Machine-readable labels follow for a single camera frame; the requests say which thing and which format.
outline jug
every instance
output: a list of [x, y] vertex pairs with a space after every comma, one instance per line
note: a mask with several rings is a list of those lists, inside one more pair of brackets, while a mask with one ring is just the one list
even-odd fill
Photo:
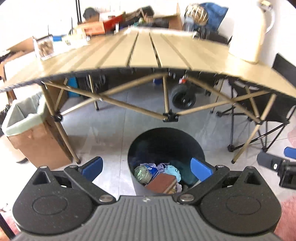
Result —
[[[250, 63], [258, 63], [264, 36], [273, 27], [275, 14], [268, 1], [247, 0], [237, 9], [229, 53]], [[266, 28], [264, 11], [271, 13]]]

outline blue gripper pad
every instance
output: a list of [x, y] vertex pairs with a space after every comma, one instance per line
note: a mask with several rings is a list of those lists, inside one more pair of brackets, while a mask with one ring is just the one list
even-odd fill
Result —
[[192, 158], [190, 162], [192, 173], [200, 180], [204, 181], [213, 174], [213, 168], [208, 167], [199, 160]]
[[103, 170], [103, 159], [96, 156], [78, 168], [78, 171], [89, 181], [93, 181]]
[[292, 147], [286, 147], [284, 150], [286, 157], [296, 159], [296, 149]]

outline wooden tabletop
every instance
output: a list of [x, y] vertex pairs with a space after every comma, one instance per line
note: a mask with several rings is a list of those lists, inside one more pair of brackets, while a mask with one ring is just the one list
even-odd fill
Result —
[[228, 53], [228, 46], [192, 38], [192, 33], [129, 28], [115, 35], [93, 37], [89, 45], [48, 60], [34, 59], [0, 92], [49, 81], [60, 74], [108, 68], [173, 68], [241, 78], [296, 98], [296, 88], [264, 64], [251, 64]]

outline light blue plush toy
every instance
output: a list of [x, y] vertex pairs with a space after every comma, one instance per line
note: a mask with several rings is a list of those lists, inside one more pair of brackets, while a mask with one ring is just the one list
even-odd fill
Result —
[[166, 174], [176, 176], [177, 182], [181, 181], [181, 174], [180, 174], [179, 170], [177, 168], [175, 168], [174, 166], [167, 165], [164, 170], [165, 170]]

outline tile floor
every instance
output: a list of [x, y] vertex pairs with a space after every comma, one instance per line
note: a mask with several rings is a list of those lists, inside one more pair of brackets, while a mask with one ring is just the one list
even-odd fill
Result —
[[[230, 93], [227, 83], [224, 83], [222, 91]], [[159, 113], [164, 110], [162, 85], [155, 86], [149, 83], [113, 97]], [[203, 94], [199, 94], [195, 106], [211, 103], [214, 99], [214, 95], [205, 97]], [[81, 100], [81, 98], [71, 98], [63, 109], [67, 109]], [[103, 172], [94, 180], [94, 183], [116, 198], [119, 195], [135, 195], [127, 166], [128, 148], [138, 135], [156, 127], [173, 127], [192, 135], [203, 148], [206, 161], [212, 165], [224, 164], [232, 170], [243, 170], [245, 166], [255, 166], [279, 200], [296, 194], [296, 191], [278, 186], [279, 178], [275, 172], [258, 166], [256, 157], [261, 148], [259, 141], [250, 145], [236, 164], [231, 164], [236, 151], [230, 153], [226, 148], [230, 137], [231, 118], [229, 116], [218, 118], [214, 114], [210, 114], [209, 110], [204, 110], [182, 116], [177, 123], [163, 123], [149, 116], [107, 103], [99, 102], [99, 107], [99, 112], [95, 111], [93, 104], [73, 111], [64, 116], [62, 124], [78, 157], [82, 160], [82, 164], [95, 156], [103, 158]], [[216, 110], [225, 110], [229, 107], [221, 106]], [[274, 126], [276, 123], [270, 123], [269, 129]], [[246, 117], [236, 116], [234, 145], [244, 143], [253, 127], [254, 124], [246, 121]], [[287, 138], [288, 133], [290, 133], [290, 138], [296, 137], [296, 134], [293, 135], [292, 132], [294, 128], [296, 128], [295, 116], [292, 117], [291, 124], [281, 133], [269, 152], [283, 156], [284, 148], [292, 146]], [[7, 202], [12, 205], [35, 170], [36, 168], [31, 163], [16, 164], [9, 159], [9, 156], [2, 156], [0, 203]]]

